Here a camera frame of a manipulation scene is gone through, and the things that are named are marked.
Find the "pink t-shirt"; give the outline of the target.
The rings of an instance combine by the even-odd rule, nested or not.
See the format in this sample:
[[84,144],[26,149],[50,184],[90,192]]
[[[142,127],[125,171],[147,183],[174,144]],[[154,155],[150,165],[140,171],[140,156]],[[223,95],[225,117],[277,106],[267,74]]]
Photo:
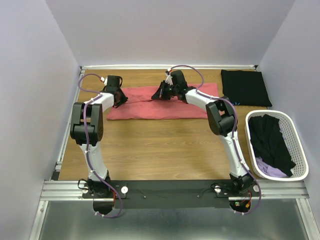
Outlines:
[[207,119],[207,112],[200,107],[184,103],[174,97],[170,100],[153,100],[157,86],[126,87],[122,91],[128,97],[127,102],[117,108],[111,108],[106,115],[114,120],[175,120]]

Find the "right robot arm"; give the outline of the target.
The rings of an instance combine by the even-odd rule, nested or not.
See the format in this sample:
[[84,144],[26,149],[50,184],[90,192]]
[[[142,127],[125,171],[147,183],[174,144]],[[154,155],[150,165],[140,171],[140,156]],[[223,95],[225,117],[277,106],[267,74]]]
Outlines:
[[235,107],[226,96],[212,96],[189,86],[181,70],[169,68],[165,74],[166,79],[151,98],[169,101],[177,97],[186,104],[206,111],[209,128],[220,138],[229,161],[230,191],[236,196],[243,195],[255,181],[240,147]]

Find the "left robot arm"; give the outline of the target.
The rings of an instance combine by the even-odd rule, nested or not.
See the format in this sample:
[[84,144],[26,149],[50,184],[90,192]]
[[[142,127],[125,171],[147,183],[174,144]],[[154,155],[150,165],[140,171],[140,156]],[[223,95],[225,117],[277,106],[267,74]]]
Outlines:
[[[103,89],[94,91],[82,88],[82,81],[88,76],[98,77],[103,83]],[[95,97],[85,102],[75,102],[72,106],[70,137],[82,150],[88,168],[88,179],[82,190],[101,198],[111,194],[119,195],[111,186],[109,171],[102,156],[101,140],[104,134],[104,111],[118,108],[128,100],[121,89],[122,84],[123,78],[118,75],[106,78],[94,73],[84,75],[78,82],[78,88],[95,94]]]

